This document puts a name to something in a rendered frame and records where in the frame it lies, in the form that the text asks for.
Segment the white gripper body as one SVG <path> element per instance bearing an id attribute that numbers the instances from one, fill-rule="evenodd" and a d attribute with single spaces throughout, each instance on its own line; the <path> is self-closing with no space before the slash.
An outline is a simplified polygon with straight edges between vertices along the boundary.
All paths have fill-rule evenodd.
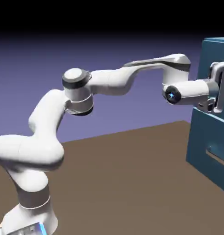
<path id="1" fill-rule="evenodd" d="M 209 96 L 214 97 L 213 112 L 221 113 L 224 108 L 224 62 L 211 64 Z"/>

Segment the blue drawer front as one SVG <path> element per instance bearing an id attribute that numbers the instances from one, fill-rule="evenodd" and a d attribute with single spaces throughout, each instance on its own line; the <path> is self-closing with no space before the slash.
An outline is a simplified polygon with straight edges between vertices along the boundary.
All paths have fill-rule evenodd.
<path id="1" fill-rule="evenodd" d="M 224 111 L 212 115 L 193 108 L 186 161 L 224 190 L 224 165 L 206 154 L 209 145 L 224 147 Z"/>
<path id="2" fill-rule="evenodd" d="M 224 62 L 224 38 L 205 38 L 202 42 L 197 79 L 210 80 L 211 64 Z"/>

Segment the blue cabinet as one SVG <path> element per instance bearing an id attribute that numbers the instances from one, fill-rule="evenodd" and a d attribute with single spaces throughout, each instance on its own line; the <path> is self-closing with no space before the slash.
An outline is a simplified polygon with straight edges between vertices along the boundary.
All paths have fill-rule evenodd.
<path id="1" fill-rule="evenodd" d="M 212 62 L 224 62 L 224 37 L 203 40 L 198 78 Z M 224 190 L 224 109 L 212 115 L 193 108 L 186 160 Z"/>

